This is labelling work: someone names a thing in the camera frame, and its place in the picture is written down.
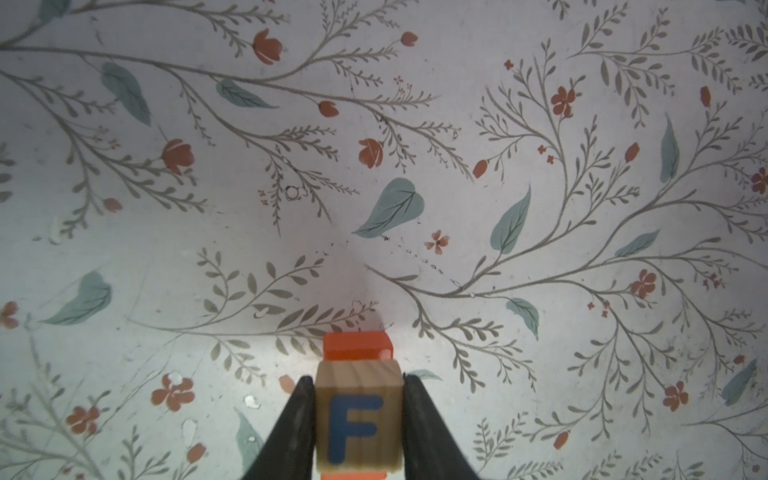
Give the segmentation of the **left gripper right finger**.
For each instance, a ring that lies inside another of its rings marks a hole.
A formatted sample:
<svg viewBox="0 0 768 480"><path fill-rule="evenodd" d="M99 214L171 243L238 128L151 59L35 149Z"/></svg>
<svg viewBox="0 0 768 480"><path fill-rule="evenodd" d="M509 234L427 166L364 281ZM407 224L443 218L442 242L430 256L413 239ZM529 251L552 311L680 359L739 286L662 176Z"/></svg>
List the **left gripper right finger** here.
<svg viewBox="0 0 768 480"><path fill-rule="evenodd" d="M478 480L422 380L404 375L402 447L407 480Z"/></svg>

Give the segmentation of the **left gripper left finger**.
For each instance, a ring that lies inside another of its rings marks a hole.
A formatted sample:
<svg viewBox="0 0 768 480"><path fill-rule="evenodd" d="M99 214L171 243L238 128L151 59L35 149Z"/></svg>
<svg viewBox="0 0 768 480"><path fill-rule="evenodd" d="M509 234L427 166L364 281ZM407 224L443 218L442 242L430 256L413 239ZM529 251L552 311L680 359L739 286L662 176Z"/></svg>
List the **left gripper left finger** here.
<svg viewBox="0 0 768 480"><path fill-rule="evenodd" d="M316 442L315 386L311 376L296 383L244 480L309 480Z"/></svg>

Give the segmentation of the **wood letter F cube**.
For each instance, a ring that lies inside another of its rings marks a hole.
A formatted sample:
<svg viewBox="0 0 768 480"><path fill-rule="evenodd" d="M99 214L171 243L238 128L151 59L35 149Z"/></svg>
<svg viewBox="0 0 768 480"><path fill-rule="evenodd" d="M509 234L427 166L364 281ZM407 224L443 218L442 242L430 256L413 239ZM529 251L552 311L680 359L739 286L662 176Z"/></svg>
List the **wood letter F cube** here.
<svg viewBox="0 0 768 480"><path fill-rule="evenodd" d="M402 468L404 376L397 361L322 361L314 386L320 473Z"/></svg>

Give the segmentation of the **red rectangular block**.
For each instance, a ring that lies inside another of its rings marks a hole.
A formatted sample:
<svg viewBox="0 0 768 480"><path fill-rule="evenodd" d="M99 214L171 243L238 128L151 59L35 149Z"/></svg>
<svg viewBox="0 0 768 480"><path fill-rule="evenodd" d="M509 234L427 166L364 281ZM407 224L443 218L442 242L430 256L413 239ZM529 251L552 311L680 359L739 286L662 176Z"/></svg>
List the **red rectangular block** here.
<svg viewBox="0 0 768 480"><path fill-rule="evenodd" d="M323 338L322 361L394 360L393 356L394 347L392 342L389 336L381 331L329 333ZM387 474L387 472L320 473L320 477L322 479L385 479Z"/></svg>

